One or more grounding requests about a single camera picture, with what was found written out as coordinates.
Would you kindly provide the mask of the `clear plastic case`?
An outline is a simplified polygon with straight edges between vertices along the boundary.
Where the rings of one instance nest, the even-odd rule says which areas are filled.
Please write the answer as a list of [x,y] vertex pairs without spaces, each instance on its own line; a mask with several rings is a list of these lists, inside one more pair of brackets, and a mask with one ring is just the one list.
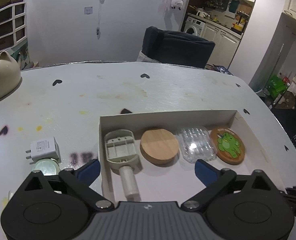
[[183,127],[176,133],[183,158],[194,164],[198,159],[212,161],[216,159],[217,149],[203,126]]

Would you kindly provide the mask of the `white usb charger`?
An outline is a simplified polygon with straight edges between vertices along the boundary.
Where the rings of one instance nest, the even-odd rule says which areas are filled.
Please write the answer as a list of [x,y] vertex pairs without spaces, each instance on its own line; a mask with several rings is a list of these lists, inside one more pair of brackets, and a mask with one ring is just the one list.
[[26,154],[26,159],[31,159],[33,163],[41,159],[54,159],[59,163],[61,162],[60,150],[55,137],[32,141]]

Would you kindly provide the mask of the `sheep plush toy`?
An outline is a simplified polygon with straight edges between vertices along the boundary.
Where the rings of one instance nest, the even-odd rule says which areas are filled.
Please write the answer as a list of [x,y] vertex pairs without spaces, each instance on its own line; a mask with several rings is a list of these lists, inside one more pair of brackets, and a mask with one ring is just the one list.
[[171,0],[171,8],[181,10],[183,8],[183,0]]

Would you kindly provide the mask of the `dark blue chair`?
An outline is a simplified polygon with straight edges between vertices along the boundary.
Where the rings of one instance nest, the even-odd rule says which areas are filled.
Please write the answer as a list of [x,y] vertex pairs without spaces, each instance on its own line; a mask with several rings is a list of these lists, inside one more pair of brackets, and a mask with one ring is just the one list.
[[215,42],[179,31],[148,27],[140,55],[146,60],[204,68],[215,48]]

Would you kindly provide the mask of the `washing machine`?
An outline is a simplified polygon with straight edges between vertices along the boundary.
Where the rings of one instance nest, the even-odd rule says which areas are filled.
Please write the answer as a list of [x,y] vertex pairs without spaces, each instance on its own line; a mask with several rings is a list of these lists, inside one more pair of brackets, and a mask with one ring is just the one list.
[[184,32],[187,34],[202,37],[205,28],[205,23],[193,17],[188,17],[185,21]]

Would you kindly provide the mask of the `white cardboard tray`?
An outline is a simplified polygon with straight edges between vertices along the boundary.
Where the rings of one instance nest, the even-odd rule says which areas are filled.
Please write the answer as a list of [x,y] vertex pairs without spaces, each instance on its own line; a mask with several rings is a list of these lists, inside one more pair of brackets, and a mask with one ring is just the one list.
[[113,202],[184,202],[202,189],[198,159],[237,174],[263,170],[285,184],[264,144],[236,110],[156,112],[99,120],[102,193]]

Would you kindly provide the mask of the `wooden coaster green dinosaur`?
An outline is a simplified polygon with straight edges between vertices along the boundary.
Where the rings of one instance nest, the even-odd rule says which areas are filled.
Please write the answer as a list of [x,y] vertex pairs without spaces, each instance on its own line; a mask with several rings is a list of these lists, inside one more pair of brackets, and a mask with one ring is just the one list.
[[210,137],[216,146],[217,156],[230,165],[239,165],[245,159],[245,145],[231,129],[220,127],[211,130]]

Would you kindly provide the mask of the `cream cat-shaped ceramic pot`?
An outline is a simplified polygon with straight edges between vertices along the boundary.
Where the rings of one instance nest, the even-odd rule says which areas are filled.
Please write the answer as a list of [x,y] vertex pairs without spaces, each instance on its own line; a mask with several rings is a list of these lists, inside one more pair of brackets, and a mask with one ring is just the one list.
[[0,99],[13,91],[20,83],[20,66],[7,51],[0,54]]

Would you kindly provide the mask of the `white drawer cabinet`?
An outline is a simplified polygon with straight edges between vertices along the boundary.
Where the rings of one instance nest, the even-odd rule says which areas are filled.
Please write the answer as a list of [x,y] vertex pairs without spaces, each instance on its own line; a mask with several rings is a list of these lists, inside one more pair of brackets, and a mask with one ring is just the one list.
[[0,9],[0,51],[12,49],[27,39],[26,3],[18,2]]

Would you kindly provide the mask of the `round wooden lid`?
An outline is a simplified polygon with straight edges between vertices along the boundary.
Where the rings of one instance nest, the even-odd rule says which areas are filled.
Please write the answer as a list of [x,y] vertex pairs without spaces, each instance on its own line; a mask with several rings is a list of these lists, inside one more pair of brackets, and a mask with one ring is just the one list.
[[150,163],[165,165],[177,156],[179,142],[175,135],[166,129],[149,129],[141,136],[140,151]]

